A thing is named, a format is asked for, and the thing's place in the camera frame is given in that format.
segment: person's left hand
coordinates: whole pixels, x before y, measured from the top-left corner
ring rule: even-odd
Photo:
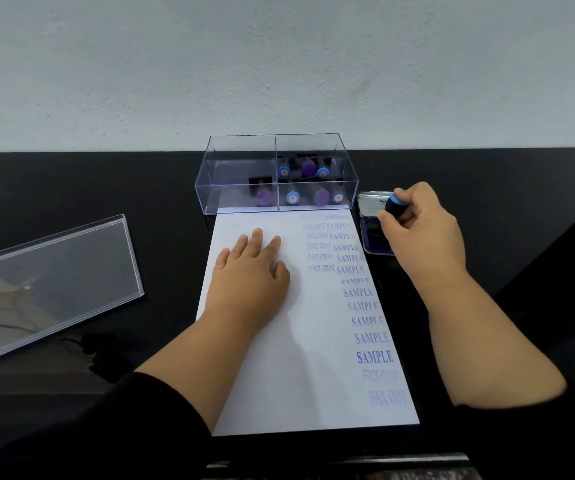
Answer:
[[[263,231],[256,228],[249,241],[243,234],[231,251],[223,249],[216,258],[205,300],[205,311],[220,308],[223,312],[234,312],[237,319],[251,326],[253,333],[281,309],[290,279],[283,261],[276,263],[274,275],[270,273],[281,238],[274,236],[261,251],[262,245]]]

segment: textured wall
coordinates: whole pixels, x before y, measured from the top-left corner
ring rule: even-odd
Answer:
[[[575,146],[575,0],[0,0],[0,150]]]

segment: person's right arm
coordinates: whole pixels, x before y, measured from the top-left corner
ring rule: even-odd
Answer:
[[[456,406],[509,408],[561,395],[565,379],[470,277],[456,218],[425,182],[396,197],[410,202],[383,232],[429,312],[436,362]]]

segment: forearm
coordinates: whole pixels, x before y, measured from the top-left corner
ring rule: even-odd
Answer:
[[[436,362],[453,404],[510,408],[564,391],[556,366],[467,273],[415,284],[429,311]]]
[[[208,310],[137,372],[176,389],[213,431],[253,338],[235,310]]]

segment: person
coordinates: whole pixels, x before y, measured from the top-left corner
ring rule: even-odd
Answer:
[[[575,467],[575,386],[467,273],[459,225],[432,188],[421,182],[395,195],[409,208],[398,220],[384,211],[379,219],[429,312],[463,452],[485,479],[560,477]],[[257,228],[223,249],[201,318],[79,418],[2,447],[0,476],[203,475],[245,354],[287,295],[285,264],[270,272],[280,245],[276,236],[262,249]]]

